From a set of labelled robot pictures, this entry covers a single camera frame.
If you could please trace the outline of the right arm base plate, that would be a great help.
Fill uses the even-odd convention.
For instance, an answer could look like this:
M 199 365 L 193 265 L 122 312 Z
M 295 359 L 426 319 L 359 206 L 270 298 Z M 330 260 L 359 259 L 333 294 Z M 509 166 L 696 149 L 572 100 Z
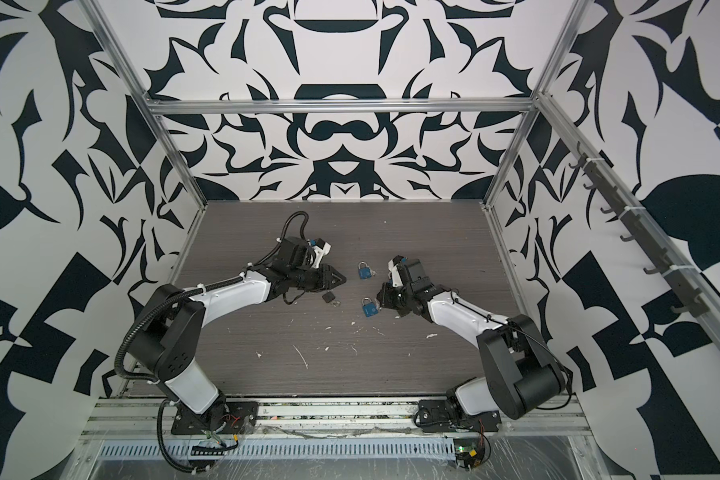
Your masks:
M 425 433 L 498 432 L 501 416 L 498 410 L 468 415 L 454 398 L 420 400 L 412 417 L 414 425 Z

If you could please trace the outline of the black padlock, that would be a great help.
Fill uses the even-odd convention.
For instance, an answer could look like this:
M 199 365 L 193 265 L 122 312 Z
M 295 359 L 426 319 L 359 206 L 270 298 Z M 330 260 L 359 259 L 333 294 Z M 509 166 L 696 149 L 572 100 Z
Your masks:
M 332 291 L 328 291 L 325 294 L 323 294 L 322 299 L 324 300 L 324 302 L 326 304 L 329 304 L 333 307 L 339 307 L 341 305 L 340 300 Z

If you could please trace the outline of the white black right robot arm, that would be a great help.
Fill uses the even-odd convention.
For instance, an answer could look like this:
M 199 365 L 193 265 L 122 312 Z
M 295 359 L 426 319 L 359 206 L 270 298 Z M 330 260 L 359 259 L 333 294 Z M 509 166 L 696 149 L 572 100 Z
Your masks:
M 483 375 L 453 390 L 457 414 L 498 411 L 517 420 L 572 392 L 569 373 L 530 317 L 499 315 L 464 300 L 456 290 L 434 284 L 418 259 L 396 256 L 388 270 L 377 294 L 382 307 L 446 328 L 479 352 Z

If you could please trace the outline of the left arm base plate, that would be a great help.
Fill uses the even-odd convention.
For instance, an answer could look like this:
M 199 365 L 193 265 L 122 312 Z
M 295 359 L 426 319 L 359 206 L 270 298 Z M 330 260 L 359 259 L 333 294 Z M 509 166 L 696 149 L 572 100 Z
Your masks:
M 177 406 L 171 426 L 173 435 L 200 435 L 213 431 L 220 435 L 244 434 L 257 423 L 259 403 L 256 401 L 216 401 L 208 411 L 199 414 L 183 403 Z

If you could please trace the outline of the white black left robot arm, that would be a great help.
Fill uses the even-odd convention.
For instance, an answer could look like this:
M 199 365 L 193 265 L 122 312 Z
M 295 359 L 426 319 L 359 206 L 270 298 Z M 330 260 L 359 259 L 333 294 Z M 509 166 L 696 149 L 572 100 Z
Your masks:
M 303 295 L 343 285 L 346 277 L 325 262 L 330 251 L 320 238 L 285 237 L 263 261 L 232 278 L 190 289 L 159 287 L 124 335 L 115 373 L 157 385 L 197 415 L 208 413 L 222 394 L 196 359 L 203 330 L 238 310 L 284 298 L 291 289 Z

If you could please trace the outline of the blue padlock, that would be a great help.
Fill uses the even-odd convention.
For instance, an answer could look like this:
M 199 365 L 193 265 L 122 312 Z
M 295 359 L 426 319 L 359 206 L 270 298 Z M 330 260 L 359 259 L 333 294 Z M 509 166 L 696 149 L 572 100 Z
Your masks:
M 360 261 L 357 265 L 358 277 L 361 280 L 371 279 L 376 273 L 375 271 L 365 262 Z
M 365 297 L 362 299 L 361 308 L 366 318 L 377 315 L 381 310 L 378 300 L 370 297 Z

